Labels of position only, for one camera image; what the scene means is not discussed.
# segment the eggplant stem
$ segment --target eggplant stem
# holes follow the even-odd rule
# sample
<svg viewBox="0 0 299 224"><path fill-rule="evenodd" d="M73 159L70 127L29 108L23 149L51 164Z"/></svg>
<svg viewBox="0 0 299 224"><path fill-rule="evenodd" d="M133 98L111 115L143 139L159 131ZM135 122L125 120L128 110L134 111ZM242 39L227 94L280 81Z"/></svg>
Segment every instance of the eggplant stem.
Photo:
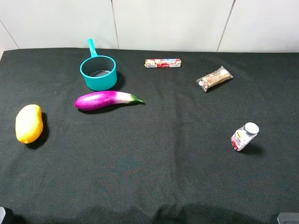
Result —
<svg viewBox="0 0 299 224"><path fill-rule="evenodd" d="M138 99L137 96L135 96L135 95L133 95L133 94L131 94L131 98L132 98L133 101L138 101L138 102L143 103L143 100Z"/></svg>

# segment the table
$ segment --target table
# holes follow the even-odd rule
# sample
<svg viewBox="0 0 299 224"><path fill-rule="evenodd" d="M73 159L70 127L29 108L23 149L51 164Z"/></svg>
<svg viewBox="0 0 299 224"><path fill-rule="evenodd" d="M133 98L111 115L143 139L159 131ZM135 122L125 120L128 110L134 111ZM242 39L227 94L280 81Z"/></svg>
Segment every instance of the table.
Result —
<svg viewBox="0 0 299 224"><path fill-rule="evenodd" d="M299 54L98 49L117 63L113 90L145 104L80 112L92 92L79 72L88 49L6 51L0 61L0 206L29 224L268 223L299 208ZM181 68L147 69L147 58ZM223 65L234 76L195 82ZM29 104L44 131L15 137ZM240 153L247 122L260 133Z"/></svg>

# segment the white bottle cap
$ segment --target white bottle cap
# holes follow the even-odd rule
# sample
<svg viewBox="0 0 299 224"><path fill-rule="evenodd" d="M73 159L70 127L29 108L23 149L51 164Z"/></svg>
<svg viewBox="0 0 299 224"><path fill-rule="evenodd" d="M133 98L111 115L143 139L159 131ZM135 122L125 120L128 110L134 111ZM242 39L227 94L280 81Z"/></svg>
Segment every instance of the white bottle cap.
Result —
<svg viewBox="0 0 299 224"><path fill-rule="evenodd" d="M245 130L251 134L257 134L260 129L255 123L249 122L245 124Z"/></svg>

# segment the white wall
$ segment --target white wall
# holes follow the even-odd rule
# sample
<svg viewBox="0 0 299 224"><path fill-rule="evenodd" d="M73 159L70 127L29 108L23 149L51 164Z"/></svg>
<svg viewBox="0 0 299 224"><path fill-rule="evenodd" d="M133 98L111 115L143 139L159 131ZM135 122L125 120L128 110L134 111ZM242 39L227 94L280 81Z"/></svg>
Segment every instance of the white wall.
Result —
<svg viewBox="0 0 299 224"><path fill-rule="evenodd" d="M216 51L233 0L113 0L121 49Z"/></svg>
<svg viewBox="0 0 299 224"><path fill-rule="evenodd" d="M97 48L299 52L299 0L235 0L231 11L233 2L0 0L0 20L16 43L0 23L0 52L86 48L87 38Z"/></svg>
<svg viewBox="0 0 299 224"><path fill-rule="evenodd" d="M118 48L111 0L0 0L0 20L20 48Z"/></svg>
<svg viewBox="0 0 299 224"><path fill-rule="evenodd" d="M236 0L219 51L299 52L299 0Z"/></svg>
<svg viewBox="0 0 299 224"><path fill-rule="evenodd" d="M14 43L13 39L6 31L3 24L0 22L0 59L5 50L18 49L17 45Z"/></svg>

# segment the cookie package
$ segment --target cookie package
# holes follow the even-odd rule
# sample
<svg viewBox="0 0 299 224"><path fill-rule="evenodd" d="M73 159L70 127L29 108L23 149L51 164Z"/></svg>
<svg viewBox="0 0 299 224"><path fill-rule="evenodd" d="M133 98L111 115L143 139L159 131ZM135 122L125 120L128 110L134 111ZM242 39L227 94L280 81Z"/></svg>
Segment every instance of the cookie package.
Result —
<svg viewBox="0 0 299 224"><path fill-rule="evenodd" d="M212 86L222 83L230 78L233 78L233 76L221 66L217 71L199 78L196 82L201 86L202 90L206 92L207 89Z"/></svg>
<svg viewBox="0 0 299 224"><path fill-rule="evenodd" d="M182 61L178 58L174 59L146 59L144 66L146 68L179 68Z"/></svg>

